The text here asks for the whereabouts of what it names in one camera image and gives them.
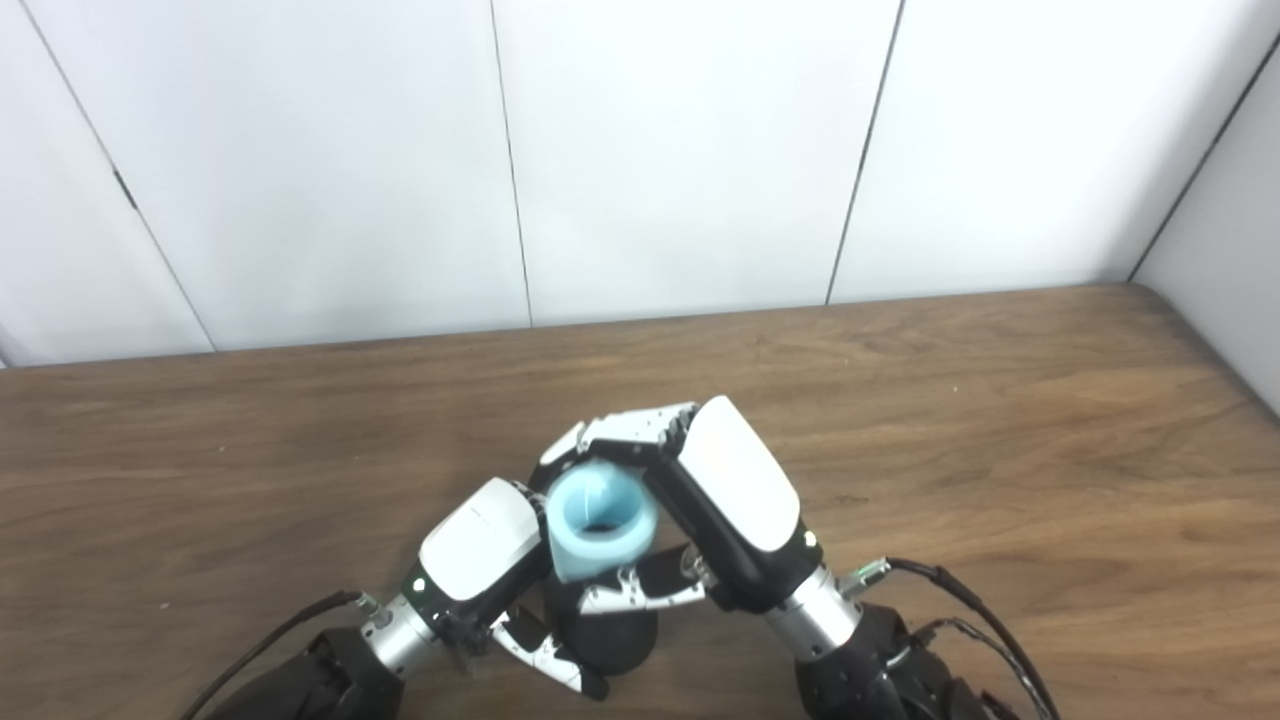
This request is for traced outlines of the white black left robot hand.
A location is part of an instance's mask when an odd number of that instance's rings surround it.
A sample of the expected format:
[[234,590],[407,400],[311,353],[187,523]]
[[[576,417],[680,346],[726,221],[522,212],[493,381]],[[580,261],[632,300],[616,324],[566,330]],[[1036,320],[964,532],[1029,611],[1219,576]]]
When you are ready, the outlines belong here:
[[604,676],[520,603],[550,573],[543,505],[526,486],[492,478],[424,538],[399,596],[408,620],[465,662],[495,646],[602,702],[609,694]]

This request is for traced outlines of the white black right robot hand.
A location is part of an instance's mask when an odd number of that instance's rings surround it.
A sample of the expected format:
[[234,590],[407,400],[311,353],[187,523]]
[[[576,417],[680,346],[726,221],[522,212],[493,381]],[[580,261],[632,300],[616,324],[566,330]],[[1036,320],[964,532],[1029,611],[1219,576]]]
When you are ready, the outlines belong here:
[[795,487],[726,396],[581,421],[539,457],[531,487],[590,460],[635,470],[689,543],[585,582],[584,615],[637,612],[713,600],[726,611],[782,612],[820,568]]

